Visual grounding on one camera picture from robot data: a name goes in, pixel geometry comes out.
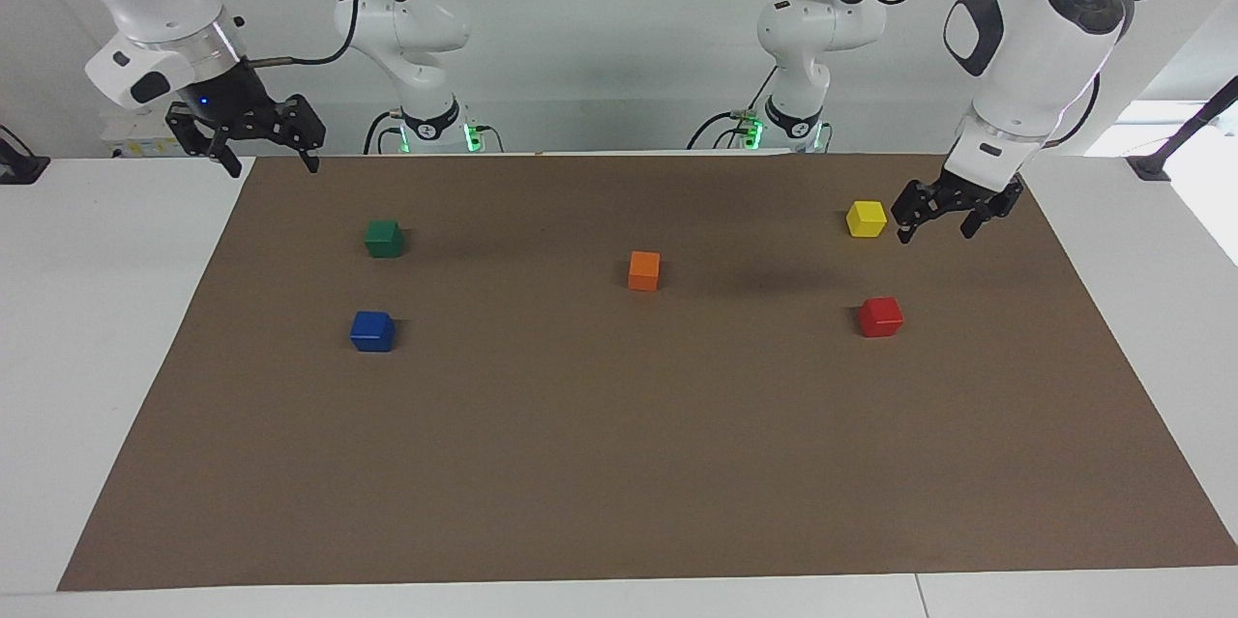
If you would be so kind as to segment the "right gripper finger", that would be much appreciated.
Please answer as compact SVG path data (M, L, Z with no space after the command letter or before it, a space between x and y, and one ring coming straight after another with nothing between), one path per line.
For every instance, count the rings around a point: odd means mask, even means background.
M295 94L276 103L276 142L292 149L310 173L319 171L314 151L326 141L326 125L305 95Z
M186 103L172 103L166 111L166 124L170 133L180 142L181 149L191 157L209 159L220 163L234 180L241 176L243 166L239 157L228 145L227 129L215 129L207 136L198 126L197 116Z

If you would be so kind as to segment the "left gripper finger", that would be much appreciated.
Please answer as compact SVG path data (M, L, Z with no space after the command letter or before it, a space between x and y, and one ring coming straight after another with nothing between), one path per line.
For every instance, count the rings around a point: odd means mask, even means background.
M964 239L972 239L987 222L1004 219L1011 213L1023 193L1024 178L1016 176L999 194L992 194L990 198L977 202L959 225L959 233Z
M912 240L920 225L937 217L936 199L933 199L936 192L937 187L933 185L912 180L903 187L901 194L893 203L893 220L898 225L898 238L904 245Z

